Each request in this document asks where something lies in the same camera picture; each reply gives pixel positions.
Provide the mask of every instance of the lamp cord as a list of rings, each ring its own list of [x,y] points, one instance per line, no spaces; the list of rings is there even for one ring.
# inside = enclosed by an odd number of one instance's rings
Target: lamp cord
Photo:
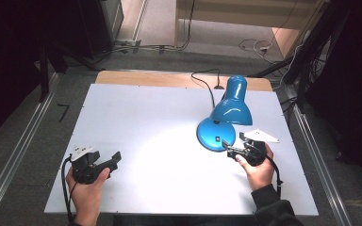
[[[216,87],[218,87],[218,86],[220,85],[220,69],[210,69],[210,70],[207,70],[207,71],[201,71],[201,72],[196,72],[196,73],[208,73],[208,72],[213,72],[213,71],[217,71],[217,86],[216,86]],[[213,92],[211,91],[211,88],[210,88],[210,86],[208,85],[207,82],[205,82],[204,80],[199,79],[199,78],[193,76],[193,75],[196,74],[196,73],[192,73],[192,74],[190,75],[190,77],[193,78],[193,79],[196,79],[196,80],[198,80],[198,81],[201,81],[201,82],[203,82],[203,83],[206,84],[206,86],[207,86],[207,88],[208,88],[208,91],[210,92],[211,103],[212,103],[213,109],[214,109],[214,107],[216,107],[216,104],[214,103]]]

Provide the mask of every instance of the black sleeve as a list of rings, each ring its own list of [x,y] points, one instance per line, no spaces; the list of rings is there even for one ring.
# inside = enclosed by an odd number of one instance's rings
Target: black sleeve
[[[257,210],[255,219],[260,226],[303,226],[295,217],[289,201],[280,200],[272,185],[252,192]]]

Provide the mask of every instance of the wooden panel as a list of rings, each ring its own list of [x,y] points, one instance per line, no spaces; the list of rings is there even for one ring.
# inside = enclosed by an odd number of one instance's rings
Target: wooden panel
[[[217,74],[199,73],[194,76],[207,82],[211,88],[217,86]],[[219,78],[220,85],[225,88],[229,76],[220,76]],[[246,78],[246,80],[248,81],[248,90],[272,91],[272,85],[266,78]],[[206,89],[206,85],[192,79],[190,73],[103,71],[98,74],[95,83]]]

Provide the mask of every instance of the metal rail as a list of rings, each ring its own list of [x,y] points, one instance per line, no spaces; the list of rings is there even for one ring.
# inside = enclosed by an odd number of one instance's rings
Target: metal rail
[[[296,92],[293,86],[286,86],[285,89],[289,98],[296,96]],[[320,176],[320,180],[324,188],[325,194],[327,195],[328,201],[330,202],[331,208],[337,220],[337,225],[353,225],[346,211],[343,200],[340,198],[339,192],[337,191],[337,186],[332,179],[331,173],[328,170],[324,160],[322,159],[320,149],[317,146],[316,139],[314,139],[305,114],[301,113],[301,110],[297,105],[294,106],[293,112],[295,114],[296,120],[299,123],[302,134],[304,135],[304,140],[310,152],[311,158],[313,159],[317,173]]]
[[[142,7],[140,8],[140,15],[137,19],[137,25],[135,26],[132,40],[137,40],[138,34],[140,32],[140,24],[142,24],[143,15],[145,14],[146,6],[148,5],[148,0],[143,0]]]
[[[59,82],[59,77],[57,73],[52,75],[50,80],[50,88],[51,92],[48,93],[47,97],[42,103],[39,103],[31,120],[29,121],[27,127],[23,131],[22,136],[20,137],[19,142],[17,143],[16,147],[14,148],[8,162],[6,163],[4,169],[1,171],[0,174],[0,202],[2,201],[6,191],[8,190],[8,186],[13,179],[13,176],[20,166],[20,163],[25,156],[27,151],[28,145],[30,144],[34,134],[36,133],[40,122],[48,108],[51,100],[56,92],[57,86]]]

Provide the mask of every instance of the controller cable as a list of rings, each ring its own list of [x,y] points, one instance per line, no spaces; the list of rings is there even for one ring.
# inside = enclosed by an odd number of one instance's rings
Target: controller cable
[[[66,189],[66,176],[64,175],[64,170],[66,167],[66,164],[68,162],[71,162],[71,157],[72,155],[70,154],[70,156],[68,158],[66,158],[61,166],[61,184],[63,187],[63,194],[64,194],[64,201],[66,202],[66,210],[67,210],[67,219],[69,220],[69,222],[74,222],[74,218],[75,216],[72,214],[72,210],[71,210],[71,203],[72,203],[72,195],[75,189],[75,186],[78,184],[78,180],[75,180],[75,184],[72,187],[72,190],[70,191],[70,197],[67,196],[67,189]]]
[[[70,162],[70,159],[71,159],[71,156],[66,158],[64,160],[63,164],[61,165],[61,184],[62,184],[62,187],[63,187],[64,201],[66,202],[67,219],[69,220],[69,222],[73,222],[74,221],[74,216],[72,214],[72,211],[70,210],[70,201],[71,200],[69,200],[69,198],[67,196],[66,180],[65,180],[66,177],[64,175],[64,170],[65,170],[65,167],[66,167],[66,163]]]
[[[258,153],[262,154],[264,157],[269,159],[270,163],[272,164],[272,167],[274,168],[275,172],[277,173],[277,194],[281,198],[281,187],[284,182],[281,181],[280,171],[279,171],[277,165],[275,164],[275,162],[266,153],[262,153],[257,147],[253,146],[252,144],[245,143],[245,142],[244,142],[244,144],[249,146],[249,148],[255,149]]]

